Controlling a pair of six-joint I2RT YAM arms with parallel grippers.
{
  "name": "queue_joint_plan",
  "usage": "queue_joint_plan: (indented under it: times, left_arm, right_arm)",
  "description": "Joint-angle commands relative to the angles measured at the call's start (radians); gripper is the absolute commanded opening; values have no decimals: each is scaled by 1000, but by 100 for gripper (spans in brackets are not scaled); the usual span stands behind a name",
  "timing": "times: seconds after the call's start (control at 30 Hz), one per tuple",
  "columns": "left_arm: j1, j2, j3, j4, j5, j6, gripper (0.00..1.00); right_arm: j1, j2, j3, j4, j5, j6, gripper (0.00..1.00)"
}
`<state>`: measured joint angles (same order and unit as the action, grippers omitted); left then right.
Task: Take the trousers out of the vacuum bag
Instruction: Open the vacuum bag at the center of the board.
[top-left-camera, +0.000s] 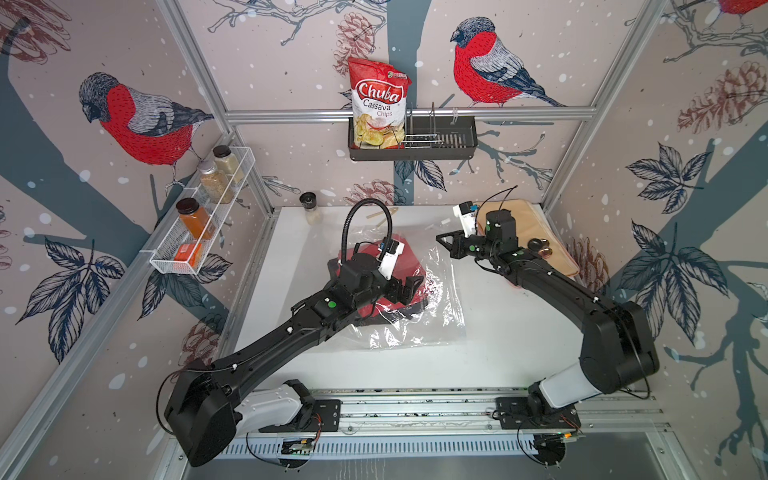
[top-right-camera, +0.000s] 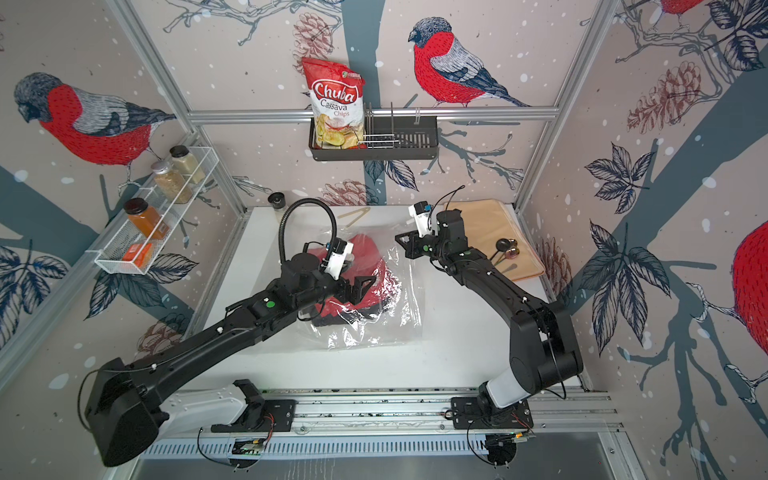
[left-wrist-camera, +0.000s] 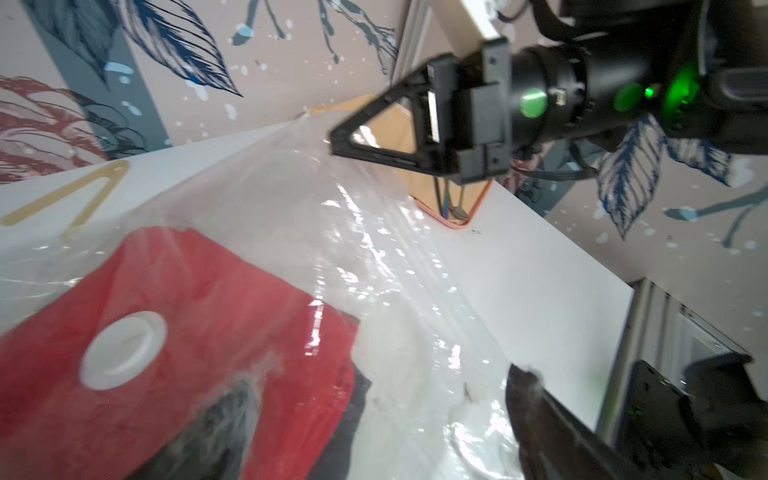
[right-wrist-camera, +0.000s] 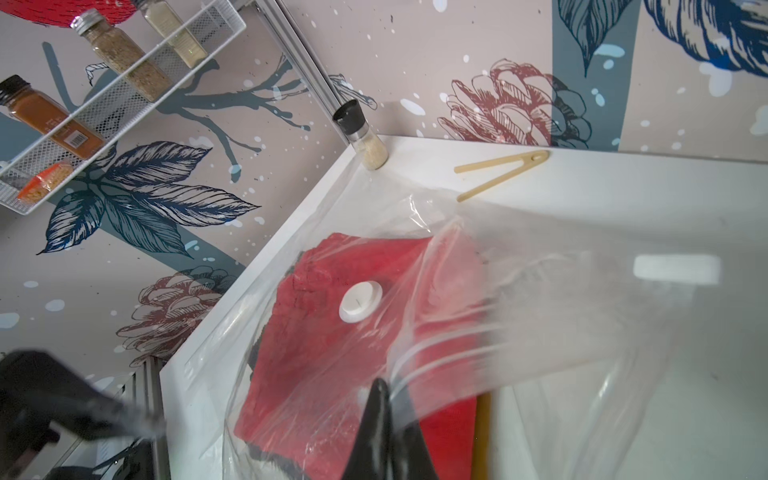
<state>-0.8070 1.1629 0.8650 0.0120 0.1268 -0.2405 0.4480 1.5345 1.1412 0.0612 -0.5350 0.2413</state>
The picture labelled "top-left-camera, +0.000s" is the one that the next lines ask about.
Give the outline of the red trousers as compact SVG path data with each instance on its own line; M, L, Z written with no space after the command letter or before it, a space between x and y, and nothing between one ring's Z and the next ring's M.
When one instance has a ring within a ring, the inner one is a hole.
M378 271L380 244L384 239L394 239L404 244L404 251L398 257L392 278L405 281L407 276L423 276L424 281L413 302L404 306L393 304L385 297L386 280ZM377 241L360 240L350 248L339 251L337 264L330 267L331 290L343 326L386 324L402 317L419 313L427 304L425 293L426 271L416 258L407 241L394 235Z

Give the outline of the clear plastic vacuum bag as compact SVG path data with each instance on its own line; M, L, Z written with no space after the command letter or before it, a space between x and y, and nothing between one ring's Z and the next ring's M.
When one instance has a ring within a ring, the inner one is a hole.
M430 243L407 237L394 276L421 276L412 301L403 305L384 298L360 310L353 324L325 345L333 352L421 348L460 343L466 339L466 322L450 259Z

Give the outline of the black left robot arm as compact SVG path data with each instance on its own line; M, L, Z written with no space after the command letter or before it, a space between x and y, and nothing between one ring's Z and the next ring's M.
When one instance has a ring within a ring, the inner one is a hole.
M271 390L260 384L350 326L403 325L432 305L429 295L439 285L401 237L340 252L327 269L325 285L294 304L272 331L226 357L194 360L174 372L163 418L190 466L215 459L240 431L328 428L329 414L318 412L301 381Z

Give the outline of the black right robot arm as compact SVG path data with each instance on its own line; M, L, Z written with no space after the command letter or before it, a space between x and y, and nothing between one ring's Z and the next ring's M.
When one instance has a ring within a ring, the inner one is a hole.
M507 209L487 212L477 227L479 207L471 201L453 207L460 230L436 240L453 259L489 262L489 271L529 290L564 314L583 335L579 359L567 369L528 388L528 415L550 415L582 400L612 394L657 373L660 367L646 314L634 302L616 303L560 273L540 253L543 238L522 244L516 219Z

